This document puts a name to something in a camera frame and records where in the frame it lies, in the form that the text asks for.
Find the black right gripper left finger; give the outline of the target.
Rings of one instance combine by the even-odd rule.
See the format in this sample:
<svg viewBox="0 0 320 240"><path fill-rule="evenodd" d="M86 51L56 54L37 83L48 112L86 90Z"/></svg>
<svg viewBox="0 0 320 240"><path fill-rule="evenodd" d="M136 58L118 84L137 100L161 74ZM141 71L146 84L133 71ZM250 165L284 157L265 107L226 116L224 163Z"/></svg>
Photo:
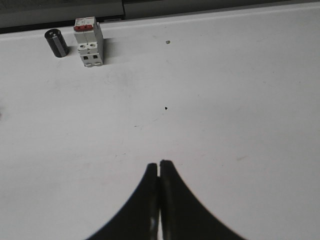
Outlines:
<svg viewBox="0 0 320 240"><path fill-rule="evenodd" d="M156 240L159 227L159 179L149 163L138 186L122 208L89 240Z"/></svg>

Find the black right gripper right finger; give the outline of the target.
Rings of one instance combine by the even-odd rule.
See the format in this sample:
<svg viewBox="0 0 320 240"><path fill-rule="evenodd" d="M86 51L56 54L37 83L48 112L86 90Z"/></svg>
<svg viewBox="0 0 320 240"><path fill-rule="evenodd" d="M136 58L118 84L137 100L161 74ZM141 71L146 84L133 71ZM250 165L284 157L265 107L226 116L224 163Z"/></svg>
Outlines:
<svg viewBox="0 0 320 240"><path fill-rule="evenodd" d="M242 240L195 197L170 160L160 162L161 224L165 240Z"/></svg>

